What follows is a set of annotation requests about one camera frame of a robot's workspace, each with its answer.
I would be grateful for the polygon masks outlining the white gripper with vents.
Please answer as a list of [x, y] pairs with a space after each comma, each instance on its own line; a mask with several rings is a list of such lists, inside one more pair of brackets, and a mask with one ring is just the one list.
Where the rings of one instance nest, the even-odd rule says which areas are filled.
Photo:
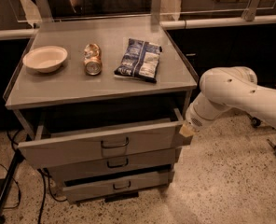
[[219, 112], [210, 104], [193, 102], [186, 111], [186, 123], [179, 133], [185, 138], [191, 137], [195, 131], [206, 129], [218, 118]]

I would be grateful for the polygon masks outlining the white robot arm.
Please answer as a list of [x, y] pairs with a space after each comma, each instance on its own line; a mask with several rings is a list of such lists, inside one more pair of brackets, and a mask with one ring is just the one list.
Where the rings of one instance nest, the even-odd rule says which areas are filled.
[[189, 105], [180, 129], [184, 137], [207, 128], [230, 108], [238, 108], [276, 129], [276, 90], [259, 86], [245, 66], [216, 67], [200, 78], [200, 93]]

